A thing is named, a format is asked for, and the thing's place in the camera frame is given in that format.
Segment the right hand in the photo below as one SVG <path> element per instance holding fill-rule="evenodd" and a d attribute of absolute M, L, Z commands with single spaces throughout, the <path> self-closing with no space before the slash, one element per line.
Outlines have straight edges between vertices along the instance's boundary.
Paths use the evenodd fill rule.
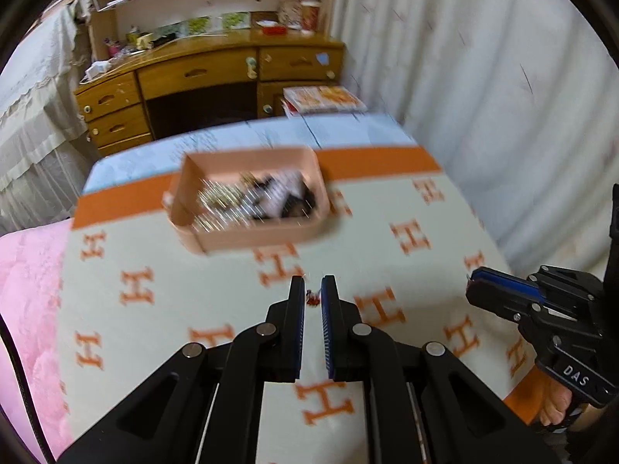
<path fill-rule="evenodd" d="M 557 426 L 566 420 L 570 412 L 573 393 L 545 372 L 541 373 L 541 385 L 541 403 L 532 423 L 540 423 L 544 427 Z M 583 432 L 596 423 L 605 412 L 605 408 L 595 408 L 587 404 L 582 413 L 568 426 L 568 430 Z"/>

